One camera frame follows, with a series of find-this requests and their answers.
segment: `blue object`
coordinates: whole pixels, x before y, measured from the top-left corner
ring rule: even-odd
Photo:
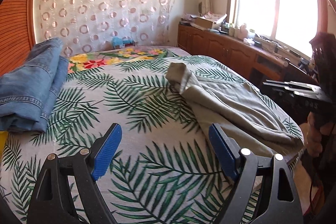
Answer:
[[[240,147],[218,124],[209,127],[209,140],[224,171],[234,182],[240,175]]]
[[[0,131],[31,131],[48,119],[56,99],[50,93],[59,90],[68,71],[68,60],[59,56],[62,47],[58,38],[36,44],[23,66],[0,77]],[[45,132],[46,123],[35,129]]]
[[[134,43],[134,40],[132,39],[121,39],[119,37],[113,37],[112,38],[112,45],[115,48],[116,46],[121,46],[125,44],[132,44]]]
[[[91,177],[94,181],[97,181],[100,177],[105,175],[107,168],[121,142],[122,130],[121,126],[111,126],[111,133],[107,136],[104,144],[97,153],[94,159],[94,167],[91,172]]]

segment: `bed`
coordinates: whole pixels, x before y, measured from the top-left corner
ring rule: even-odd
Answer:
[[[185,63],[203,77],[246,82],[210,57],[190,56],[174,47],[130,47],[70,58],[47,132],[9,135],[4,148],[0,191],[22,222],[47,155],[68,156],[90,147],[113,122],[122,127],[122,141],[97,184],[116,221],[213,222],[231,185],[191,108],[165,79],[171,62]],[[259,95],[288,132],[303,139],[295,122]],[[74,179],[69,182],[85,221]],[[258,190],[243,222],[251,220],[257,198]]]

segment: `orange louvered door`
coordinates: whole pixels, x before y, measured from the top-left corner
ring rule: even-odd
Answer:
[[[21,66],[35,44],[33,0],[0,4],[0,76]]]

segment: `red flower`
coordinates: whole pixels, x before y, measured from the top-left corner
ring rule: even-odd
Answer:
[[[89,60],[88,62],[84,63],[84,68],[86,69],[92,69],[92,68],[97,68],[101,66],[105,66],[105,60]]]

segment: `cardboard box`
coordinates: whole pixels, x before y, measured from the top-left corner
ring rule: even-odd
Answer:
[[[226,18],[226,15],[208,13],[203,17],[196,18],[195,24],[206,29],[217,29]]]

